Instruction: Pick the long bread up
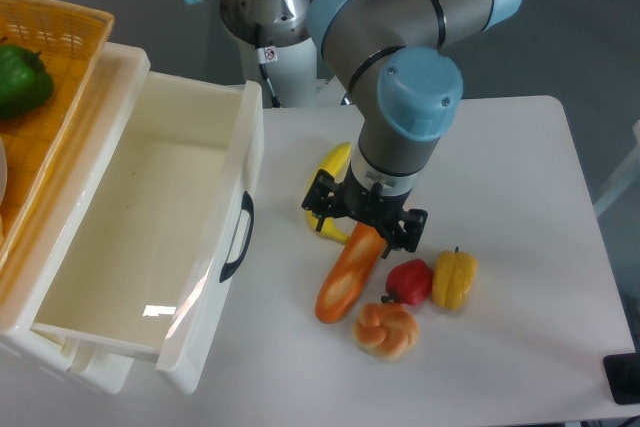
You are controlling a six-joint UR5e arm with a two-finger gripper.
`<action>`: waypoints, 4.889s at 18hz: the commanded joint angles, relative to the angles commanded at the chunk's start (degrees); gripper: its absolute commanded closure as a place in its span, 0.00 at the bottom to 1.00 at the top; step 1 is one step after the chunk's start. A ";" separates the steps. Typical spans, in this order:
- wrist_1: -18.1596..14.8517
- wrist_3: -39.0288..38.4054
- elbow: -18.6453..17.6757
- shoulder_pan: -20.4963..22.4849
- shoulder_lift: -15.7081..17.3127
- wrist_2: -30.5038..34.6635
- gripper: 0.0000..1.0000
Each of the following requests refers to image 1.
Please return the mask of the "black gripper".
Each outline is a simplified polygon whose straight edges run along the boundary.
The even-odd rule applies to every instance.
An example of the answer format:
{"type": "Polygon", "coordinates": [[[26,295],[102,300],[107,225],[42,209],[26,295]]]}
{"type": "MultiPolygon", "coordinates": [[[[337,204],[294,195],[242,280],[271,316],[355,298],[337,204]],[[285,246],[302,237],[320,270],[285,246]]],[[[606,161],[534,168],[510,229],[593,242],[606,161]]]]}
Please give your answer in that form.
{"type": "Polygon", "coordinates": [[[320,170],[312,179],[301,207],[318,219],[317,230],[326,219],[342,217],[374,227],[387,242],[382,254],[387,258],[392,251],[414,253],[426,226],[428,212],[417,208],[403,210],[405,201],[405,194],[383,195],[379,182],[366,189],[354,176],[347,176],[341,183],[320,170]]]}

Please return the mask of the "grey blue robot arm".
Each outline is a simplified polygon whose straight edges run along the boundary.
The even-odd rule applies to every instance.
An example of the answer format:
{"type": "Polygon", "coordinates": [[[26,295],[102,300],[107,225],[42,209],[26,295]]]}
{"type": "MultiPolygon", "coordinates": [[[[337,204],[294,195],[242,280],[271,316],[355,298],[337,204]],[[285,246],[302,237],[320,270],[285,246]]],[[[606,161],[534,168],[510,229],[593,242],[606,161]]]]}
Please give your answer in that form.
{"type": "Polygon", "coordinates": [[[414,251],[427,214],[405,201],[463,94],[462,75],[441,49],[513,16],[522,0],[218,2],[266,107],[313,105],[323,60],[363,116],[345,178],[317,174],[303,208],[319,221],[371,226],[389,250],[414,251]]]}

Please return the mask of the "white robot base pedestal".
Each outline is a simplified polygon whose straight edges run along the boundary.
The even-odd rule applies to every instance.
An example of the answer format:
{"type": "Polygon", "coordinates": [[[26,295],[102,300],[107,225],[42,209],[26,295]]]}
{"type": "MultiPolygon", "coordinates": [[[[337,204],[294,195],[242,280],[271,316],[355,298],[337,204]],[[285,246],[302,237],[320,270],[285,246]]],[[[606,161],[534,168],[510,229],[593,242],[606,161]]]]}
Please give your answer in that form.
{"type": "Polygon", "coordinates": [[[316,105],[318,54],[306,27],[311,1],[220,1],[244,77],[261,85],[266,108],[316,105]]]}

